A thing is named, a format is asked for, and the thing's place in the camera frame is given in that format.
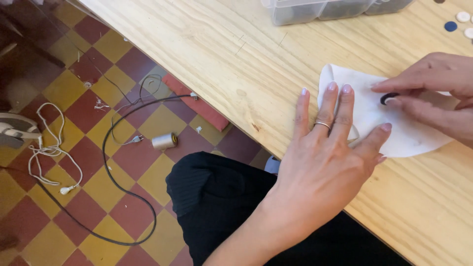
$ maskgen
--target wooden table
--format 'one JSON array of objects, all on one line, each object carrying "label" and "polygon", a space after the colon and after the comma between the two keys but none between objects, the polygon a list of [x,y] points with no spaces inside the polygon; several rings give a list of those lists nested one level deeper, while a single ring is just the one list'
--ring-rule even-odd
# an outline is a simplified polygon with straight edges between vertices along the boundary
[{"label": "wooden table", "polygon": [[[462,32],[470,22],[443,29],[473,13],[470,0],[285,27],[259,0],[80,2],[280,158],[302,87],[315,119],[326,63],[391,77],[430,52],[473,56]],[[346,211],[414,264],[473,265],[473,150],[453,142],[388,160]]]}]

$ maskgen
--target thread spool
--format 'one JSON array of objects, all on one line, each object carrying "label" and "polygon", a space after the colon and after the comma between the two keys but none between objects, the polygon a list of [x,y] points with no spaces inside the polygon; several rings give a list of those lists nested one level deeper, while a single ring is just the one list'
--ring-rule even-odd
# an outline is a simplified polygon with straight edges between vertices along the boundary
[{"label": "thread spool", "polygon": [[151,143],[153,144],[153,147],[156,150],[174,148],[175,146],[177,146],[177,137],[176,135],[174,135],[174,133],[169,133],[166,135],[154,137],[151,140]]}]

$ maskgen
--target navy blue button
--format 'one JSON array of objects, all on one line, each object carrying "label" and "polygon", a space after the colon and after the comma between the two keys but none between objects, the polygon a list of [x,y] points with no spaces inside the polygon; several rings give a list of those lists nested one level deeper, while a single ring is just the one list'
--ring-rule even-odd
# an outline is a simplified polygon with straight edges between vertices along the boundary
[{"label": "navy blue button", "polygon": [[456,25],[456,23],[454,21],[448,21],[447,23],[445,23],[445,29],[447,31],[454,31],[458,28],[458,26]]}]

